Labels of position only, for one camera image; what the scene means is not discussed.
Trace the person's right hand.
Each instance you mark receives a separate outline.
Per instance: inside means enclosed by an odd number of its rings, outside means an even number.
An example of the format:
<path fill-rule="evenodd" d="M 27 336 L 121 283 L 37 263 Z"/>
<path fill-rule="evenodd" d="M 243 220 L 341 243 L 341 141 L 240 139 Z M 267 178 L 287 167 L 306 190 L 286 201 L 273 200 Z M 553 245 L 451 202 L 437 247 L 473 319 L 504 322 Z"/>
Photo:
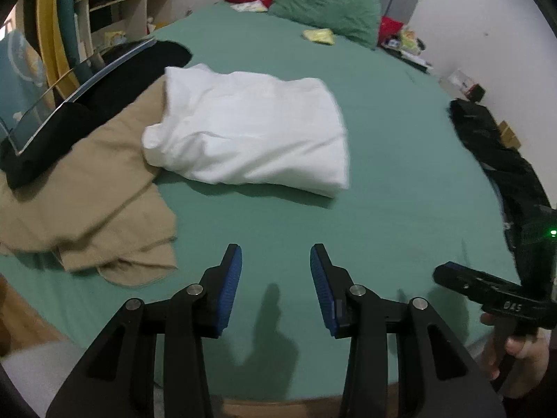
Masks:
<path fill-rule="evenodd" d="M 536 336 L 512 336 L 515 322 L 489 313 L 480 322 L 493 331 L 483 347 L 480 369 L 490 380 L 500 376 L 500 363 L 505 355 L 515 359 L 512 371 L 500 390 L 504 396 L 516 399 L 540 384 L 549 367 L 549 330 L 538 329 Z"/>

